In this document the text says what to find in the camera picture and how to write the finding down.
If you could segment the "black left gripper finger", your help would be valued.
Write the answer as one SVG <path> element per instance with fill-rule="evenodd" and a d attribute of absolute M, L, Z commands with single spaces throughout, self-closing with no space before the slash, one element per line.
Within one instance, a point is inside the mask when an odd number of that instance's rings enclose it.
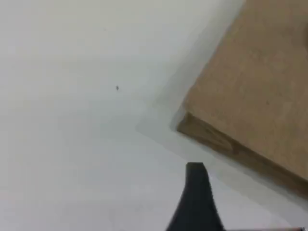
<path fill-rule="evenodd" d="M 208 172 L 201 162 L 186 164 L 185 185 L 168 231 L 222 231 Z"/>

